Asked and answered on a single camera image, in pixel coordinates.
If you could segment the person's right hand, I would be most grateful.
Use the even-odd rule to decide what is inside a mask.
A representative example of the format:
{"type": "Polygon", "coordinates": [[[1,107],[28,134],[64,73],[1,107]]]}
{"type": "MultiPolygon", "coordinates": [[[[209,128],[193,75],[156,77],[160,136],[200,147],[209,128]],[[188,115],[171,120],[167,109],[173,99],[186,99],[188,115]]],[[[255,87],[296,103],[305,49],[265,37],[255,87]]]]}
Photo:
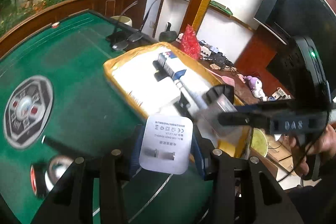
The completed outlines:
{"type": "MultiPolygon", "coordinates": [[[[306,176],[309,173],[307,157],[304,157],[300,162],[303,153],[299,145],[296,144],[295,137],[290,136],[288,142],[293,158],[294,172],[300,177],[306,176]]],[[[306,150],[307,155],[320,155],[321,164],[333,159],[335,157],[335,123],[328,124],[319,139],[311,146],[308,144],[306,150]]]]}

